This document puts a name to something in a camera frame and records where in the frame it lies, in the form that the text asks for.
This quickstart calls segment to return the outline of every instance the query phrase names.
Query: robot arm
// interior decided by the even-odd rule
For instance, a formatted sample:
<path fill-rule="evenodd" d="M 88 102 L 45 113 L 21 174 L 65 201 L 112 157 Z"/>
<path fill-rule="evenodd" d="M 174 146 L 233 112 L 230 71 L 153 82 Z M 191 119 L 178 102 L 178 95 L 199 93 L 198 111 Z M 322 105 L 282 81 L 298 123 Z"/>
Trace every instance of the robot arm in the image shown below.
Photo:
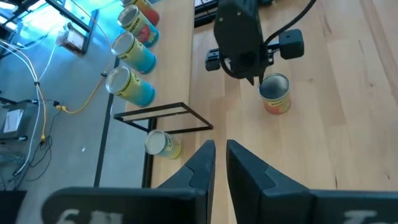
<path fill-rule="evenodd" d="M 220 0 L 214 34 L 219 46 L 206 56 L 206 69 L 220 67 L 233 78 L 246 78 L 254 85 L 254 77 L 264 78 L 266 68 L 274 63 L 274 53 L 280 51 L 284 59 L 304 55 L 304 41 L 300 30 L 289 30 L 315 4 L 310 0 L 306 8 L 290 23 L 270 35 L 262 36 L 256 0 Z M 225 61 L 229 60 L 230 68 Z"/>

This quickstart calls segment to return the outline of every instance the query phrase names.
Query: can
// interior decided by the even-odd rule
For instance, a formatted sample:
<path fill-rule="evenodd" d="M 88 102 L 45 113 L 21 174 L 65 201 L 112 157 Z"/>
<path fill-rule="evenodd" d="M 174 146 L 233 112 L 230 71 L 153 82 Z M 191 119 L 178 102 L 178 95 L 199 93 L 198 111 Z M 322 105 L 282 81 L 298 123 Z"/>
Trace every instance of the can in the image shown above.
<path fill-rule="evenodd" d="M 130 32 L 122 33 L 114 40 L 112 53 L 142 74 L 148 74 L 156 66 L 156 56 Z"/>
<path fill-rule="evenodd" d="M 109 93 L 137 106 L 150 105 L 156 96 L 155 88 L 126 66 L 118 66 L 108 75 L 105 87 Z"/>
<path fill-rule="evenodd" d="M 160 20 L 159 13 L 154 9 L 154 6 L 148 0 L 121 0 L 123 7 L 127 7 L 135 4 L 143 15 L 152 23 L 154 26 Z"/>
<path fill-rule="evenodd" d="M 118 24 L 131 32 L 146 47 L 152 47 L 159 39 L 159 31 L 143 15 L 136 5 L 125 7 L 118 17 Z"/>
<path fill-rule="evenodd" d="M 151 155 L 178 159 L 183 152 L 183 144 L 175 136 L 161 130 L 153 130 L 147 135 L 145 150 Z"/>
<path fill-rule="evenodd" d="M 259 93 L 269 113 L 278 115 L 289 110 L 290 82 L 283 74 L 273 73 L 266 76 L 259 85 Z"/>

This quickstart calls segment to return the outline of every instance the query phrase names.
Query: canned food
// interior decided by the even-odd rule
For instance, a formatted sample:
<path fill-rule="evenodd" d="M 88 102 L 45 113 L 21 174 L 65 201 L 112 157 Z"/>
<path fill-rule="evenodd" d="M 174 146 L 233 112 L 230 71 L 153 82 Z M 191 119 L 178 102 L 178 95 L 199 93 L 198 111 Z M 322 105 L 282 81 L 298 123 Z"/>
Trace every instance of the canned food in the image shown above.
<path fill-rule="evenodd" d="M 105 87 L 109 93 L 125 99 L 137 106 L 150 105 L 155 99 L 155 88 L 140 79 L 126 66 L 118 66 L 108 75 Z"/>
<path fill-rule="evenodd" d="M 159 13 L 148 0 L 121 0 L 121 4 L 123 7 L 135 4 L 150 23 L 156 26 L 159 22 Z"/>
<path fill-rule="evenodd" d="M 183 151 L 181 140 L 160 130 L 153 130 L 147 135 L 145 149 L 148 154 L 178 159 Z"/>
<path fill-rule="evenodd" d="M 259 93 L 265 109 L 271 114 L 282 114 L 290 108 L 290 82 L 286 76 L 273 73 L 265 77 Z"/>
<path fill-rule="evenodd" d="M 152 47 L 159 39 L 159 31 L 136 5 L 123 9 L 118 17 L 118 24 L 124 30 L 131 32 L 146 47 Z"/>
<path fill-rule="evenodd" d="M 112 53 L 142 74 L 148 74 L 156 66 L 156 56 L 130 32 L 125 32 L 114 40 Z"/>

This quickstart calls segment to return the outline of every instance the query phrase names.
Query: wooden surface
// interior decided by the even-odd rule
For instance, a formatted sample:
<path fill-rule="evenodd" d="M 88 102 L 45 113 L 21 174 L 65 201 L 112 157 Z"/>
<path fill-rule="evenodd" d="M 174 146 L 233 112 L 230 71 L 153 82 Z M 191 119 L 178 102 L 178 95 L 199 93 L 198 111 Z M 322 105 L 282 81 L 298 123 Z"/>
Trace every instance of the wooden surface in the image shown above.
<path fill-rule="evenodd" d="M 264 36 L 307 2 L 278 0 L 261 9 Z M 156 157 L 152 186 L 214 139 L 212 222 L 236 223 L 225 163 L 226 140 L 235 139 L 312 189 L 398 190 L 397 20 L 396 0 L 318 0 L 295 26 L 303 32 L 304 57 L 276 56 L 266 70 L 284 73 L 292 83 L 292 107 L 280 116 L 265 112 L 256 87 L 246 80 L 205 70 L 205 54 L 217 44 L 211 24 L 195 29 L 191 82 L 205 84 L 195 97 L 207 101 L 196 106 L 215 129 L 179 135 L 185 143 L 182 158 Z"/>
<path fill-rule="evenodd" d="M 156 89 L 155 101 L 148 108 L 177 102 L 188 103 L 192 67 L 193 4 L 194 0 L 162 0 L 154 4 L 160 15 L 157 25 L 160 39 L 150 50 L 157 57 L 157 65 L 150 74 L 140 75 Z M 138 109 L 131 103 L 126 104 L 126 111 Z"/>

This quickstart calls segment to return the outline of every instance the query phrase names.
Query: can label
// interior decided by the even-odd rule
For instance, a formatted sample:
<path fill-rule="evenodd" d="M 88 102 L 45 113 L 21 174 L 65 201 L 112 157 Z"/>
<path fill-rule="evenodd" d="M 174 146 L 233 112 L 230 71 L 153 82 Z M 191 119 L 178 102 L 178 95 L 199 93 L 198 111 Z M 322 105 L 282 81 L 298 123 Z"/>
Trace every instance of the can label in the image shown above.
<path fill-rule="evenodd" d="M 131 49 L 121 54 L 119 59 L 143 74 L 149 73 L 156 65 L 155 55 L 137 39 Z"/>
<path fill-rule="evenodd" d="M 131 32 L 146 47 L 153 46 L 159 38 L 159 31 L 141 11 L 138 11 L 132 24 L 126 28 L 126 31 Z"/>
<path fill-rule="evenodd" d="M 147 106 L 154 100 L 154 91 L 153 86 L 131 72 L 126 87 L 115 95 L 137 106 Z"/>
<path fill-rule="evenodd" d="M 157 25 L 160 19 L 159 13 L 148 0 L 131 1 L 131 4 L 135 4 L 151 24 Z"/>
<path fill-rule="evenodd" d="M 282 114 L 285 113 L 290 108 L 290 95 L 286 94 L 279 100 L 269 101 L 262 99 L 265 109 L 271 114 Z"/>
<path fill-rule="evenodd" d="M 164 150 L 160 153 L 160 156 L 168 157 L 170 159 L 178 159 L 183 151 L 183 144 L 181 140 L 174 136 L 170 136 L 165 133 L 166 136 L 166 146 Z"/>

